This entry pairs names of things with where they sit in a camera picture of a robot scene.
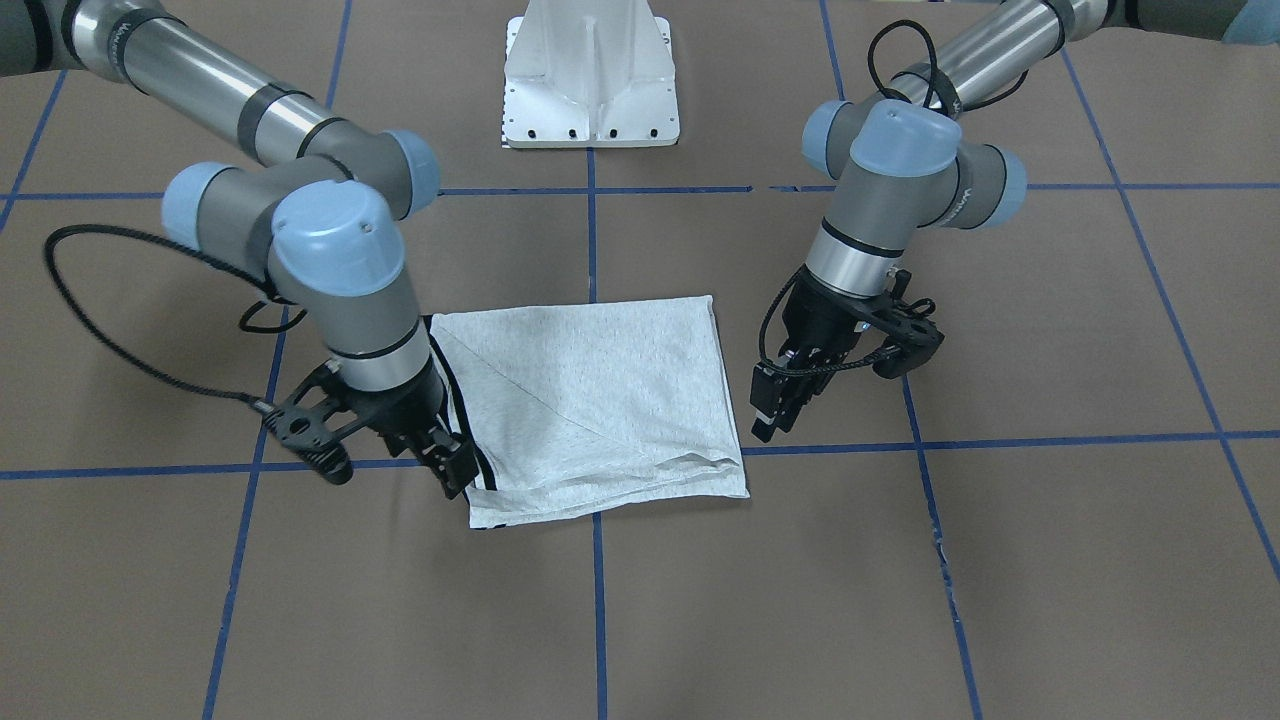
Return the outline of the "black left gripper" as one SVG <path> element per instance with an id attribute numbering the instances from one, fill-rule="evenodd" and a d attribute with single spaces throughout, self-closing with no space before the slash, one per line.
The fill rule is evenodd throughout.
<path id="1" fill-rule="evenodd" d="M 774 297 L 783 304 L 785 341 L 774 352 L 774 372 L 755 365 L 750 405 L 755 409 L 751 434 L 760 442 L 776 432 L 791 432 L 801 410 L 841 372 L 870 366 L 891 377 L 891 292 L 883 288 L 868 299 L 841 293 L 819 282 L 806 268 L 797 269 Z M 873 327 L 884 334 L 869 355 L 849 360 L 860 337 Z"/>

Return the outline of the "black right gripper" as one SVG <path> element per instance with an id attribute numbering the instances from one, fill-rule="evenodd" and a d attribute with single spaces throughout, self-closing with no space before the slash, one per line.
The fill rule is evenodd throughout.
<path id="1" fill-rule="evenodd" d="M 471 436 L 448 427 L 445 386 L 435 363 L 390 389 L 349 389 L 346 402 L 389 451 L 425 451 L 425 466 L 445 498 L 457 498 L 480 474 Z"/>

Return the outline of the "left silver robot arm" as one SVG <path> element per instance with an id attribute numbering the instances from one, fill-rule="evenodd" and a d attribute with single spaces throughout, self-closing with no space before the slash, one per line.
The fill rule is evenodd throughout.
<path id="1" fill-rule="evenodd" d="M 818 106 L 803 154 L 835 182 L 803 265 L 776 296 L 785 342 L 760 347 L 750 402 L 753 434 L 792 429 L 833 374 L 869 366 L 896 379 L 943 343 L 929 299 L 905 300 L 901 265 L 915 231 L 975 229 L 1007 222 L 1027 196 L 1027 169 L 1007 150 L 963 138 L 963 114 L 1014 94 L 1029 69 L 1103 28 L 1129 28 L 1224 44 L 1277 42 L 1275 1 L 1002 1 L 956 38 L 937 44 L 914 20 L 902 27 L 927 56 L 860 102 Z"/>

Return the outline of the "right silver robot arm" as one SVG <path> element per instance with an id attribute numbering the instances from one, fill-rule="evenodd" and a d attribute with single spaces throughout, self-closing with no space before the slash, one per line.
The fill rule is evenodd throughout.
<path id="1" fill-rule="evenodd" d="M 219 46 L 157 1 L 5 1 L 3 74 L 88 70 L 129 85 L 261 165 L 182 170 L 163 196 L 164 236 L 69 225 L 44 245 L 59 293 L 90 333 L 102 332 L 67 288 L 56 249 L 74 234 L 132 237 L 196 258 L 293 305 L 329 359 L 284 398 L 237 391 L 284 448 L 326 482 L 353 474 L 346 437 L 370 429 L 392 456 L 411 454 L 448 498 L 494 480 L 476 446 L 458 380 L 420 310 L 399 222 L 440 188 L 434 151 L 416 133 L 375 135 L 310 94 Z"/>

